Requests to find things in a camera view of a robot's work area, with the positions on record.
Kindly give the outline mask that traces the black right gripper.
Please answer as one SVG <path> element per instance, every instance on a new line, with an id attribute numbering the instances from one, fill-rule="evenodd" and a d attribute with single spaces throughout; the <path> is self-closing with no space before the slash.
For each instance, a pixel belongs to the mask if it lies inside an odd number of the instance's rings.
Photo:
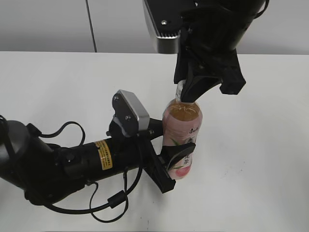
<path id="1" fill-rule="evenodd" d="M 263 0 L 198 0 L 182 13 L 181 42 L 174 82 L 185 81 L 181 101 L 193 103 L 219 85 L 237 95 L 246 84 L 236 47 L 252 21 L 264 11 Z"/>

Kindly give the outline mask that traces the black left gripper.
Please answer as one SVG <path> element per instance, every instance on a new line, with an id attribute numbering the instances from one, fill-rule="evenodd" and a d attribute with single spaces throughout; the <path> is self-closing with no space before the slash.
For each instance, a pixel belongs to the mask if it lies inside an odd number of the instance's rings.
<path id="1" fill-rule="evenodd" d="M 162 146 L 158 156 L 151 143 L 153 139 L 163 135 L 162 120 L 150 118 L 148 129 L 140 131 L 132 137 L 125 137 L 120 127 L 111 121 L 107 135 L 108 146 L 112 154 L 111 174 L 118 174 L 128 169 L 141 167 L 158 186 L 162 193 L 175 187 L 166 170 L 170 170 L 177 162 L 193 153 L 196 144 L 187 143 L 177 146 Z"/>

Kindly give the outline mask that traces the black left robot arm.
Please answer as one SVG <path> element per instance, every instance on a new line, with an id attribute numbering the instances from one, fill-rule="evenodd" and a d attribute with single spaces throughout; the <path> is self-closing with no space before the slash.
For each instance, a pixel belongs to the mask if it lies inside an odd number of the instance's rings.
<path id="1" fill-rule="evenodd" d="M 162 193 L 174 189 L 169 168 L 195 149 L 195 143 L 168 145 L 160 154 L 152 140 L 162 136 L 160 120 L 151 119 L 148 129 L 125 135 L 112 122 L 104 140 L 74 147 L 44 142 L 46 135 L 34 125 L 0 120 L 0 176 L 21 188 L 34 205 L 52 205 L 99 181 L 124 171 L 140 169 Z"/>

